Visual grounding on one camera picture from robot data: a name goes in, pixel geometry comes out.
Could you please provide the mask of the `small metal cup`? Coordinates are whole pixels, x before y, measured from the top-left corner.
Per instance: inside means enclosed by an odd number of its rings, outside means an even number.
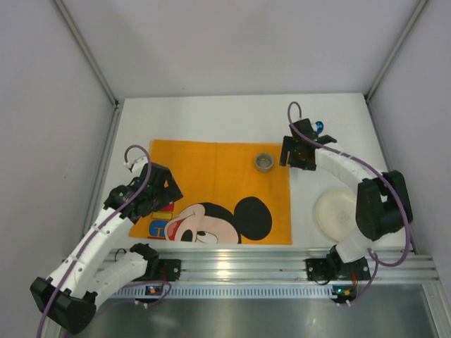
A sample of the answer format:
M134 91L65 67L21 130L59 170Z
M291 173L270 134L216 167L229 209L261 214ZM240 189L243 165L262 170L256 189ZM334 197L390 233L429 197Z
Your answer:
M271 154L260 153L254 159L255 168L260 173L268 173L272 170L274 164L274 159Z

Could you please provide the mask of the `white round plate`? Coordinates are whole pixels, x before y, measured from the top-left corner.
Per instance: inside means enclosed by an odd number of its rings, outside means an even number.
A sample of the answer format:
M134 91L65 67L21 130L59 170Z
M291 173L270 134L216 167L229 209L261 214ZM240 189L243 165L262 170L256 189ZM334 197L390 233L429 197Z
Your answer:
M314 222L329 239L340 242L357 228L356 195L346 189L323 193L314 204Z

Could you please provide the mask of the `orange Mickey Mouse placemat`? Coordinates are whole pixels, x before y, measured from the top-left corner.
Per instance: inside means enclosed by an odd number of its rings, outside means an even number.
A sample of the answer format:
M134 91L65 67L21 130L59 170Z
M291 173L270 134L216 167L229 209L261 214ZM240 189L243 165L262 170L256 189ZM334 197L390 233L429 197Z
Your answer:
M290 180L274 163L263 173L256 159L279 159L281 144L156 139L151 158L172 172L182 199L141 218L130 237L203 244L292 243Z

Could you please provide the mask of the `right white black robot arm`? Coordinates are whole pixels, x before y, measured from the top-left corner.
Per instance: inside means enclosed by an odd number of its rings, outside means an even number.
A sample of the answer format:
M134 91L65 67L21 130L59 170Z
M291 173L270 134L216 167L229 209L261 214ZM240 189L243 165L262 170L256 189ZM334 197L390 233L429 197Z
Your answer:
M402 173L396 170L383 172L343 151L336 139L319 135L308 118L291 122L290 132L283 139L280 164L310 172L318 168L326 170L345 184L356 198L356 226L331 248L331 256L341 263L353 263L365 255L377 261L375 245L387 236L403 231L402 255L396 261L381 261L380 264L393 267L404 262L412 237L413 215Z

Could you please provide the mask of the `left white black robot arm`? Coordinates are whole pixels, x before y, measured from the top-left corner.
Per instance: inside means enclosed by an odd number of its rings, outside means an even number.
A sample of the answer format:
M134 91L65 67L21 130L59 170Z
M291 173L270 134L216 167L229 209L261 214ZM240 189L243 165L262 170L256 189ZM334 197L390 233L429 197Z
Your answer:
M156 163L144 164L129 184L112 189L72 253L48 277L32 282L30 291L43 318L77 335L90 324L98 308L129 283L163 282L169 272L148 244L134 244L106 269L99 267L138 220L182 196L170 170Z

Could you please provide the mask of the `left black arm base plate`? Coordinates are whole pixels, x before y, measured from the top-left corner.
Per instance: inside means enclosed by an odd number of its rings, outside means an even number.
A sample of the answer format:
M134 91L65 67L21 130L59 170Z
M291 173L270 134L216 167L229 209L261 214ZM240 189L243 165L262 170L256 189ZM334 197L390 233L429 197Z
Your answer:
M179 259L160 259L155 268L147 271L137 281L178 281L181 274L181 263L182 261Z

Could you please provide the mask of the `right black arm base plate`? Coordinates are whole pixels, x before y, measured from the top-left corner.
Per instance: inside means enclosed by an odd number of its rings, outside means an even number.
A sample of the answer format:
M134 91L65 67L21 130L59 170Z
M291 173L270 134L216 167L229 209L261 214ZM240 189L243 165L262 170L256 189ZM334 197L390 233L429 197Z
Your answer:
M352 263L340 263L332 266L325 258L308 258L304 261L307 279L311 282L331 281L367 281L371 273L365 258Z

